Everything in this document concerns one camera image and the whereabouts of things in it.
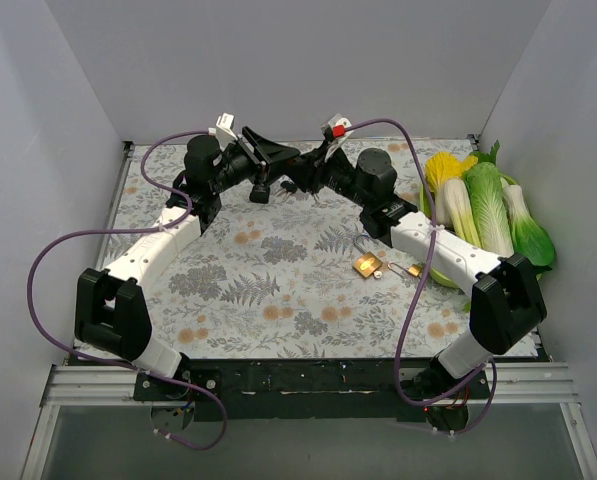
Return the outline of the black padlock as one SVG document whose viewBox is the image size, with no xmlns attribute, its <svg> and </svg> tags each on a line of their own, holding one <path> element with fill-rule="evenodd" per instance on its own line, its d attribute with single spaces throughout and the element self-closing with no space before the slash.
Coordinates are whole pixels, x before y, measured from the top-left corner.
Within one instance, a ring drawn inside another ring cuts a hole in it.
<svg viewBox="0 0 597 480">
<path fill-rule="evenodd" d="M 258 173 L 250 178 L 252 189 L 249 201 L 256 204 L 268 204 L 270 197 L 270 184 L 267 173 Z"/>
</svg>

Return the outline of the large brass padlock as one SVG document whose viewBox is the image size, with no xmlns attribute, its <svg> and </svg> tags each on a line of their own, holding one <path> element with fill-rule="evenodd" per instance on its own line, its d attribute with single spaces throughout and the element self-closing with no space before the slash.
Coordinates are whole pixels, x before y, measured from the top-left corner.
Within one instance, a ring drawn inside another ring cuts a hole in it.
<svg viewBox="0 0 597 480">
<path fill-rule="evenodd" d="M 378 256 L 363 247 L 362 242 L 365 239 L 369 239 L 366 234 L 358 234 L 353 239 L 354 247 L 361 253 L 361 256 L 354 262 L 353 268 L 364 279 L 380 280 L 383 276 L 381 271 L 383 262 Z"/>
</svg>

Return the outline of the black-headed key bunch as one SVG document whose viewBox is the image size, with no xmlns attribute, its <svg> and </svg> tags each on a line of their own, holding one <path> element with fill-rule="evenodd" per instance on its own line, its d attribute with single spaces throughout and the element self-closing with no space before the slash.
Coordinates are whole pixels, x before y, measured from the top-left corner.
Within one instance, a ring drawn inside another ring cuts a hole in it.
<svg viewBox="0 0 597 480">
<path fill-rule="evenodd" d="M 280 197 L 283 201 L 287 200 L 290 196 L 294 195 L 298 191 L 298 187 L 291 181 L 282 181 L 280 187 L 277 190 L 275 196 Z"/>
</svg>

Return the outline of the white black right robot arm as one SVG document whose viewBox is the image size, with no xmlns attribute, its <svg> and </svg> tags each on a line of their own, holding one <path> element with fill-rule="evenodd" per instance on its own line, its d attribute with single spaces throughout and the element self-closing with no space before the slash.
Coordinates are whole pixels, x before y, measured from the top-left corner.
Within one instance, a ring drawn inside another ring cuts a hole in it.
<svg viewBox="0 0 597 480">
<path fill-rule="evenodd" d="M 312 151 L 289 159 L 282 172 L 302 191 L 317 193 L 328 187 L 359 205 L 361 223 L 372 238 L 423 260 L 469 297 L 467 330 L 406 383 L 412 397 L 457 395 L 472 371 L 508 352 L 546 318 L 530 261 L 520 254 L 501 257 L 433 226 L 395 193 L 397 172 L 386 151 L 365 149 L 356 163 L 342 150 L 328 160 Z"/>
</svg>

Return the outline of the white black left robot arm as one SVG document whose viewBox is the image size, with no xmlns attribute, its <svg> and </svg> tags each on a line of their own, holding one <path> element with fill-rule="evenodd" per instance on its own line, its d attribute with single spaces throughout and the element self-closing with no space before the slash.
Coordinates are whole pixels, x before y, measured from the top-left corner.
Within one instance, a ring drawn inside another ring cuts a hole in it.
<svg viewBox="0 0 597 480">
<path fill-rule="evenodd" d="M 157 374 L 156 387 L 171 400 L 191 386 L 179 366 L 182 356 L 153 333 L 144 292 L 173 260 L 211 225 L 222 192 L 245 180 L 257 202 L 300 154 L 250 129 L 228 138 L 221 132 L 191 138 L 184 170 L 155 224 L 103 270 L 86 270 L 77 285 L 75 334 L 78 340 Z"/>
</svg>

